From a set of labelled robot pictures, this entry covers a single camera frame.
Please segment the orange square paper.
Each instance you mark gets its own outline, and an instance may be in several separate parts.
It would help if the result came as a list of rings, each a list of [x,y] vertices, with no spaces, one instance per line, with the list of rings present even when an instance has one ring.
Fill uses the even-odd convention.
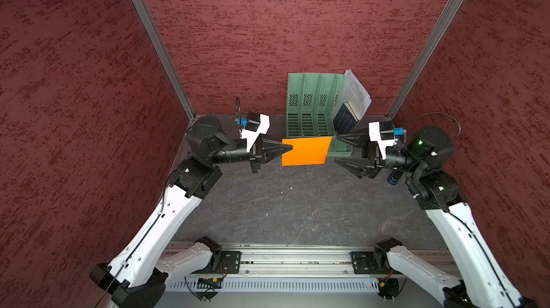
[[[282,155],[282,166],[323,165],[332,142],[332,136],[283,139],[292,150]]]

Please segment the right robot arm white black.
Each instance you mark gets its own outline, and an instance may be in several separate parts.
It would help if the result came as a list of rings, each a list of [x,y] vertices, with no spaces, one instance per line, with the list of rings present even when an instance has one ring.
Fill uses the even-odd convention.
[[[455,151],[451,137],[435,126],[423,127],[409,142],[400,143],[401,136],[405,130],[391,122],[372,122],[367,129],[339,135],[339,140],[360,148],[362,156],[337,158],[335,163],[359,179],[374,179],[382,169],[392,170],[390,183],[403,177],[412,198],[438,229],[460,275],[439,270],[394,238],[376,244],[377,268],[403,274],[443,307],[536,307],[504,274],[460,184],[443,169]]]

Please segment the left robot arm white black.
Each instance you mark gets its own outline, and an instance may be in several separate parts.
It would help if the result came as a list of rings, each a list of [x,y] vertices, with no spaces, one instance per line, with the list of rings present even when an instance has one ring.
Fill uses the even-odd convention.
[[[110,295],[109,307],[154,307],[171,282],[199,272],[226,275],[222,247],[207,236],[173,256],[161,256],[183,222],[222,176],[220,164],[248,161],[253,172],[291,151],[266,138],[269,116],[249,113],[237,120],[239,140],[215,116],[197,120],[186,132],[190,153],[170,174],[159,202],[139,232],[110,263],[95,266],[90,279]]]

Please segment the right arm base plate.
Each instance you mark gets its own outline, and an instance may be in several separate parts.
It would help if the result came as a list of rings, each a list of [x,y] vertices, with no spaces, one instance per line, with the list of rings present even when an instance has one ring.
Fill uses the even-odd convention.
[[[376,278],[404,276],[389,265],[385,252],[351,252],[349,255],[355,275],[369,275]]]

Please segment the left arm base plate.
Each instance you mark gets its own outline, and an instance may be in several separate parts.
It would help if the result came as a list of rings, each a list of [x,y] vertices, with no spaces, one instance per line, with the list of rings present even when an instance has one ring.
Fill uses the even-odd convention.
[[[241,266],[241,256],[242,252],[240,251],[214,252],[206,267],[193,272],[193,275],[215,274],[223,276],[238,274]]]

